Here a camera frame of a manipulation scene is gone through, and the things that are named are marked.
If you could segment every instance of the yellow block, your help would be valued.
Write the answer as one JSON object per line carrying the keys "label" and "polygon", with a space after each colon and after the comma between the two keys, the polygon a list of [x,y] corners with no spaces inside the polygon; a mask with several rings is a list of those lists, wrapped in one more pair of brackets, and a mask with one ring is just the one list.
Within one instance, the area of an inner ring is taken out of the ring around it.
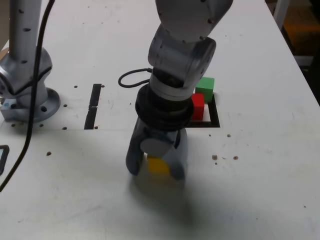
{"label": "yellow block", "polygon": [[167,163],[162,161],[160,158],[148,155],[147,160],[150,173],[170,175],[170,169]]}

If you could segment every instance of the black square outline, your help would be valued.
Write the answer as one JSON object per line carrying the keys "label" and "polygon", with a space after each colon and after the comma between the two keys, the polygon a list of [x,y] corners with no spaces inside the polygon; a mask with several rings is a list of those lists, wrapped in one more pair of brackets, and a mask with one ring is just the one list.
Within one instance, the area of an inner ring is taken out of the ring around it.
{"label": "black square outline", "polygon": [[220,128],[219,116],[216,106],[215,95],[212,95],[212,101],[208,103],[210,121],[191,121],[185,128]]}

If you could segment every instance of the cube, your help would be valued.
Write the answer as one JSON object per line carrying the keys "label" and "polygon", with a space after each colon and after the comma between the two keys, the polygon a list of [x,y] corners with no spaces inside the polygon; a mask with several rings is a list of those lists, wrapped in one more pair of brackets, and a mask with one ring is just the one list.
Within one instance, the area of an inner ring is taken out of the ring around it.
{"label": "cube", "polygon": [[202,93],[194,93],[191,98],[194,106],[192,120],[201,121],[205,112],[205,96]]}
{"label": "cube", "polygon": [[214,94],[215,79],[212,77],[202,77],[195,87],[196,94],[204,95],[204,102],[211,103]]}
{"label": "cube", "polygon": [[147,160],[148,160],[148,170],[150,173],[170,175],[169,166],[162,159],[148,155]]}

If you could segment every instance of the red block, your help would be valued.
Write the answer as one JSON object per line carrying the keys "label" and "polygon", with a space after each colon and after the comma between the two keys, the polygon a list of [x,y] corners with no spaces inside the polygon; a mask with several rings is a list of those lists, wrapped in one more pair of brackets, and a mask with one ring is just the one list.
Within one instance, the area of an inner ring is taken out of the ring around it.
{"label": "red block", "polygon": [[194,106],[192,120],[202,120],[205,112],[205,96],[202,93],[194,93],[192,94],[192,102]]}

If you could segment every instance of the green block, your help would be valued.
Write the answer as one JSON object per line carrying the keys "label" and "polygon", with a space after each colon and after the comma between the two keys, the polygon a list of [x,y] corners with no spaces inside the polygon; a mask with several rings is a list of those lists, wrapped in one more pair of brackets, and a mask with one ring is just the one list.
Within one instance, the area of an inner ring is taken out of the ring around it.
{"label": "green block", "polygon": [[211,103],[212,95],[214,94],[215,79],[212,77],[202,77],[195,87],[196,94],[203,94],[204,101]]}

